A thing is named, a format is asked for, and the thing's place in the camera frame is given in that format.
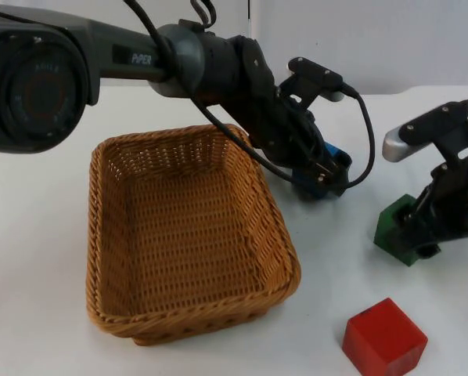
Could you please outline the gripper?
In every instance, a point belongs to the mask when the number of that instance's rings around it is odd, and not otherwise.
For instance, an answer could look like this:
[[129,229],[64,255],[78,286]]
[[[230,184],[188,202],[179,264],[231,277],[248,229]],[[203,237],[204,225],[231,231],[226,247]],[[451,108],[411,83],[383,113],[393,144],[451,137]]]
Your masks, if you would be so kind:
[[438,241],[468,237],[468,120],[434,145],[445,159],[432,172],[432,182],[418,198],[400,197],[393,204],[393,227],[410,221],[410,251],[419,259],[441,252]]
[[309,110],[328,93],[320,84],[295,81],[244,83],[237,89],[237,122],[274,175],[295,186],[317,186],[317,197],[341,197],[352,159],[329,149]]

